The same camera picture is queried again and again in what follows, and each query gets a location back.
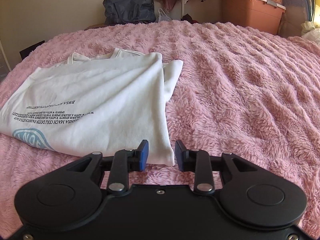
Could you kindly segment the white Nevada sweatshirt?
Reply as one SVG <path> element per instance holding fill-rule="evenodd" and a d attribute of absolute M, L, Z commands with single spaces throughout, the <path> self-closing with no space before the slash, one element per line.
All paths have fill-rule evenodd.
<path fill-rule="evenodd" d="M 1 108 L 1 133 L 35 148 L 112 156 L 149 143 L 149 164 L 174 165 L 165 106 L 183 68 L 160 53 L 78 53 L 37 68 Z"/>

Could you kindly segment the pink fluffy blanket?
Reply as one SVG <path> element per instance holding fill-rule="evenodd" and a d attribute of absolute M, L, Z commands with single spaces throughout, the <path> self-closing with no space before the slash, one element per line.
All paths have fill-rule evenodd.
<path fill-rule="evenodd" d="M 1 103 L 37 67 L 71 53 L 116 48 L 184 66 L 166 106 L 170 141 L 212 155 L 232 152 L 300 186 L 308 207 L 300 221 L 319 237 L 319 46 L 231 23 L 170 21 L 115 25 L 58 35 L 19 63 L 1 83 Z"/>

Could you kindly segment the white plastic bag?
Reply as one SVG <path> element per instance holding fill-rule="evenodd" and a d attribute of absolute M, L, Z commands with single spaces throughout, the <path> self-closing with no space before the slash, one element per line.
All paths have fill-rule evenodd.
<path fill-rule="evenodd" d="M 166 21 L 169 22 L 172 19 L 164 12 L 164 10 L 162 8 L 158 9 L 158 20 L 157 22 L 162 22 L 162 21 Z"/>

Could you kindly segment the dark blue bag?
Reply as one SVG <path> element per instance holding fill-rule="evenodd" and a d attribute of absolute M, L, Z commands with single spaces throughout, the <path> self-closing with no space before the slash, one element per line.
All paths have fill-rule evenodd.
<path fill-rule="evenodd" d="M 105 24 L 153 23 L 154 0 L 104 0 Z"/>

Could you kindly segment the terracotta storage box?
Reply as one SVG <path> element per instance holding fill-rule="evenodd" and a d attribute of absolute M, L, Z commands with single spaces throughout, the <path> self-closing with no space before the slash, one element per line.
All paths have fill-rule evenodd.
<path fill-rule="evenodd" d="M 276 35 L 286 8 L 272 0 L 222 0 L 222 21 Z"/>

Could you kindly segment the white crumpled cloth at right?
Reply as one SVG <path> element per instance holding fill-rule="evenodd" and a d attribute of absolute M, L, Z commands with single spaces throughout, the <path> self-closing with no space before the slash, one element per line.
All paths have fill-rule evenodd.
<path fill-rule="evenodd" d="M 320 32 L 319 25 L 314 25 L 313 22 L 306 21 L 301 24 L 302 26 L 302 38 L 315 42 L 320 45 Z"/>

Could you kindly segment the blue transparent storage bin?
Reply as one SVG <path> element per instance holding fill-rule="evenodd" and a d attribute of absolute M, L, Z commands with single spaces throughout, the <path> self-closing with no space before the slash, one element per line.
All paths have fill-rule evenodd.
<path fill-rule="evenodd" d="M 286 8 L 278 29 L 278 35 L 284 38 L 303 35 L 303 24 L 313 20 L 314 0 L 282 0 Z"/>

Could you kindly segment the black box by wall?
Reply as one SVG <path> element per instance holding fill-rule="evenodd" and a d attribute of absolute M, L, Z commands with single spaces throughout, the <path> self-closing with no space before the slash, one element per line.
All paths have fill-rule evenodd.
<path fill-rule="evenodd" d="M 44 44 L 45 40 L 37 42 L 36 44 L 33 44 L 31 46 L 29 46 L 28 48 L 25 48 L 23 50 L 20 51 L 20 56 L 21 59 L 24 60 L 26 57 L 29 56 L 29 54 L 34 51 L 37 47 L 39 47 L 40 45 Z"/>

